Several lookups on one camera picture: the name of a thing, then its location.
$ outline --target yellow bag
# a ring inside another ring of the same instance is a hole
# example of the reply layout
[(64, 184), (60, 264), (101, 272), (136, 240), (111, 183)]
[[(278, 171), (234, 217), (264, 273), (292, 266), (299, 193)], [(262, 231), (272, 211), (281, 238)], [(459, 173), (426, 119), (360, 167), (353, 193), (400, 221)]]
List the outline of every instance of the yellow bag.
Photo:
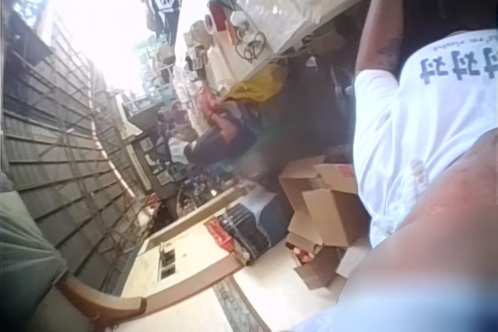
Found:
[(280, 92), (286, 78), (286, 68), (277, 64), (268, 64), (252, 79), (239, 82), (232, 87), (226, 98), (250, 99), (263, 103)]

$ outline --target white t-shirt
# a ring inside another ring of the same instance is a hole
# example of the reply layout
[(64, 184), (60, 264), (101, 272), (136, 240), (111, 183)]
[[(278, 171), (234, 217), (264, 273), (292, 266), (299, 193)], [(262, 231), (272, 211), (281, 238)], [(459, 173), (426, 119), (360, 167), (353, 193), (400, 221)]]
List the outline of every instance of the white t-shirt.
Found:
[(414, 53), (397, 79), (358, 74), (353, 157), (373, 246), (392, 234), (427, 185), (496, 128), (498, 33), (461, 33)]
[(188, 165), (188, 159), (185, 155), (185, 148), (187, 147), (187, 145), (190, 145), (192, 148), (194, 148), (195, 142), (183, 142), (179, 138), (175, 138), (173, 136), (168, 141), (168, 145), (171, 152), (171, 161), (173, 161), (174, 163), (183, 163), (184, 165)]

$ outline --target cardboard box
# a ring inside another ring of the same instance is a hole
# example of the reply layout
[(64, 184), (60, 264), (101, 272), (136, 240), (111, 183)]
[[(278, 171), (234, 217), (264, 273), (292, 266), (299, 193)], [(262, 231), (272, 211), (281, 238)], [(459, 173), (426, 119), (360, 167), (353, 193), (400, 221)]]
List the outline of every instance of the cardboard box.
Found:
[(370, 220), (352, 167), (323, 161), (323, 156), (295, 161), (279, 178), (295, 211), (287, 241), (310, 253), (352, 245), (368, 232)]
[(341, 248), (325, 246), (311, 262), (298, 264), (294, 271), (311, 291), (326, 287), (338, 276), (335, 270), (341, 261), (342, 254)]
[(352, 272), (365, 259), (367, 254), (372, 250), (368, 236), (359, 238), (351, 247), (347, 249), (341, 263), (337, 268), (337, 274), (349, 279)]

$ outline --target tattoo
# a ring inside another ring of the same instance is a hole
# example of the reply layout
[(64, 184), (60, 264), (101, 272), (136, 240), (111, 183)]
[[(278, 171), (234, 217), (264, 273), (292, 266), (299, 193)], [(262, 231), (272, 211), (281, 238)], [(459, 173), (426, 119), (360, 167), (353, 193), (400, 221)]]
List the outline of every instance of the tattoo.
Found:
[(383, 60), (385, 64), (389, 64), (390, 66), (396, 65), (399, 58), (399, 51), (402, 47), (403, 37), (399, 36), (393, 38), (389, 41), (388, 45), (382, 47), (379, 50), (379, 54), (383, 56)]

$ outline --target sky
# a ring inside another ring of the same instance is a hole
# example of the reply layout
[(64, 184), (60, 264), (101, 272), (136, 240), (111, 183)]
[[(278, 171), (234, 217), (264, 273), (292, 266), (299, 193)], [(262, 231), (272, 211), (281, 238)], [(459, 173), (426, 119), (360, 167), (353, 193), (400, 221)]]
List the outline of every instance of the sky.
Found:
[[(107, 83), (142, 93), (139, 62), (133, 46), (153, 32), (146, 26), (146, 6), (140, 0), (51, 0), (77, 47), (99, 67)], [(183, 0), (177, 51), (184, 53), (183, 33), (204, 19), (208, 0)]]

